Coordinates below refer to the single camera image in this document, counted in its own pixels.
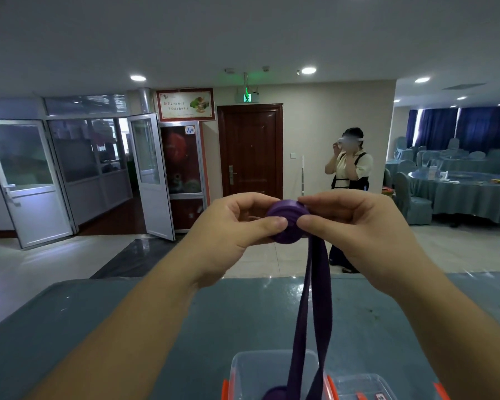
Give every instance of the purple strap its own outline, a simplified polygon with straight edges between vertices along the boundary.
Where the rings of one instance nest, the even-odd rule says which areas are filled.
[[[305,206],[296,201],[286,200],[276,202],[267,212],[267,216],[283,216],[288,226],[281,233],[272,237],[280,244],[297,242],[303,231],[296,221],[302,215],[309,214]],[[324,241],[317,236],[309,236],[306,276],[304,288],[300,297],[300,307],[294,332],[293,356],[287,386],[275,387],[269,390],[263,400],[300,400],[302,389],[302,373],[306,357],[306,337],[308,324],[309,286],[312,286],[313,321],[317,342],[319,369],[313,378],[313,383],[306,400],[322,399],[324,387],[324,362],[328,351],[329,339],[332,335],[332,283],[329,274],[328,252]]]

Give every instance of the blue curtain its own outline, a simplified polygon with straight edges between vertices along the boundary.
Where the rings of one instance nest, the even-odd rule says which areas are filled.
[[[407,119],[406,143],[407,147],[413,146],[413,136],[415,135],[416,115],[419,111],[411,109],[409,111],[409,119]]]
[[[463,108],[456,136],[465,150],[500,149],[500,107]]]
[[[457,118],[457,109],[426,109],[422,112],[415,146],[426,146],[428,150],[445,150],[454,137]]]

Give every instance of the left hand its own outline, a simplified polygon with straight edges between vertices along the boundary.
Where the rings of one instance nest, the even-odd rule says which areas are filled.
[[[247,192],[217,199],[200,215],[178,251],[192,282],[199,288],[213,285],[254,244],[270,243],[287,227],[284,217],[263,217],[278,198]]]

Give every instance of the person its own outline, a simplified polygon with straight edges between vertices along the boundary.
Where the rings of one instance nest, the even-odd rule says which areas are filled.
[[[287,227],[282,217],[262,218],[277,200],[249,192],[214,201],[26,398],[147,398],[194,294],[247,247]],[[500,399],[500,325],[433,264],[390,198],[340,189],[299,201],[312,214],[297,225],[342,248],[374,288],[395,299],[452,400]]]
[[[351,127],[333,144],[333,156],[324,167],[326,174],[334,174],[332,189],[368,191],[373,158],[363,149],[363,141],[363,131]],[[344,273],[359,274],[342,250],[334,245],[329,250],[329,264],[342,267]]]

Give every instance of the white door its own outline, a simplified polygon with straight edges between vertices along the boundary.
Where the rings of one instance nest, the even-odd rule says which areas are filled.
[[[156,114],[128,118],[147,232],[174,241],[167,174]]]
[[[22,248],[73,234],[41,121],[0,120],[0,185]]]

